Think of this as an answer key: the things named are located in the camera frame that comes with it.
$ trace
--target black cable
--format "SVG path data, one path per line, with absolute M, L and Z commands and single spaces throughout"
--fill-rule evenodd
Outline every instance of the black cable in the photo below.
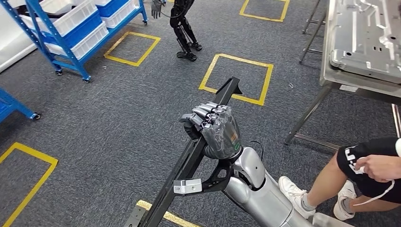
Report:
M 264 153 L 264 148 L 263 148 L 263 145 L 260 143 L 260 142 L 258 142 L 258 141 L 255 141 L 255 140 L 252 140 L 251 141 L 251 143 L 257 143 L 257 144 L 259 144 L 260 146 L 261 146 L 261 148 L 262 148 L 262 152 L 261 152 L 261 161 L 263 161 L 263 153 Z
M 188 6 L 186 6 L 186 7 L 184 8 L 184 10 L 183 10 L 179 15 L 174 16 L 174 17 L 167 16 L 166 14 L 164 14 L 164 13 L 162 12 L 162 9 L 160 9 L 160 13 L 163 14 L 165 17 L 168 17 L 168 18 L 177 18 L 177 17 L 180 17 L 185 11 L 189 10 L 189 6 L 190 6 L 190 4 L 188 4 Z

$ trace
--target blue shelving unit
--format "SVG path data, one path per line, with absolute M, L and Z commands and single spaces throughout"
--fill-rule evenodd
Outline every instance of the blue shelving unit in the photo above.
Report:
M 1 5 L 7 10 L 7 12 L 14 18 L 14 20 L 18 23 L 18 25 L 25 31 L 25 33 L 31 38 L 31 40 L 36 44 L 37 48 L 43 53 L 43 55 L 47 58 L 47 60 L 52 64 L 55 69 L 57 75 L 62 75 L 62 67 L 76 70 L 82 76 L 84 82 L 89 83 L 91 76 L 84 69 L 84 63 L 89 60 L 93 56 L 93 54 L 99 50 L 110 38 L 112 38 L 119 30 L 121 30 L 128 22 L 130 22 L 134 17 L 136 17 L 139 13 L 142 14 L 143 22 L 145 25 L 148 23 L 148 18 L 145 12 L 145 7 L 143 5 L 143 0 L 139 0 L 139 8 L 136 8 L 132 11 L 117 27 L 110 29 L 109 34 L 103 38 L 95 47 L 93 47 L 85 56 L 81 59 L 77 59 L 75 55 L 72 53 L 71 49 L 68 47 L 63 37 L 59 34 L 57 29 L 51 23 L 47 14 L 42 10 L 42 7 L 39 4 L 38 0 L 26 0 L 26 7 L 29 11 L 29 15 L 31 16 L 32 22 L 35 26 L 36 31 L 40 31 L 39 25 L 36 21 L 36 15 L 45 23 L 46 27 L 51 31 L 54 36 L 54 39 L 57 42 L 57 45 L 63 48 L 64 52 L 67 56 L 59 55 L 65 59 L 68 59 L 70 63 L 64 63 L 55 59 L 57 54 L 50 53 L 47 47 L 44 45 L 45 37 L 41 32 L 37 32 L 38 37 L 36 37 L 32 30 L 22 21 L 19 17 L 18 13 L 10 6 L 7 0 L 0 0 Z
M 28 109 L 18 100 L 0 88 L 0 122 L 2 122 L 15 110 L 20 111 L 23 115 L 31 120 L 40 118 L 40 114 Z

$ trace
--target person's hand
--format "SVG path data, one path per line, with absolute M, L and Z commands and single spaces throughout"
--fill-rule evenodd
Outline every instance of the person's hand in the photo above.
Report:
M 369 155 L 358 159 L 355 169 L 359 170 L 362 166 L 364 172 L 377 182 L 385 183 L 401 178 L 401 157 Z
M 160 17 L 160 12 L 162 11 L 162 2 L 160 0 L 152 0 L 152 17 L 157 19 Z

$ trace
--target black bracket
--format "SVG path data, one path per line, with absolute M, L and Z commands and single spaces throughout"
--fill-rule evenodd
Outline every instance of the black bracket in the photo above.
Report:
M 225 170 L 225 176 L 219 177 L 218 175 L 221 171 Z M 190 194 L 178 194 L 177 196 L 190 196 L 199 195 L 208 192 L 219 192 L 227 187 L 228 182 L 230 182 L 230 177 L 234 174 L 233 164 L 229 160 L 219 160 L 213 173 L 210 175 L 209 179 L 202 182 L 202 191 Z
M 148 211 L 145 208 L 136 205 L 132 211 L 130 217 L 125 223 L 124 227 L 137 227 L 140 224 L 141 219 L 146 215 Z

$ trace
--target gray sock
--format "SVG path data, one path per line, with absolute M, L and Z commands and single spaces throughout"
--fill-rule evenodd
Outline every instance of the gray sock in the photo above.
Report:
M 351 198 L 345 198 L 340 202 L 341 207 L 347 212 L 348 214 L 353 214 L 351 209 L 349 208 L 349 202 L 351 202 Z
M 316 209 L 316 207 L 311 206 L 309 204 L 306 194 L 302 196 L 301 205 L 302 205 L 302 208 L 304 208 L 306 211 L 312 211 L 312 210 Z

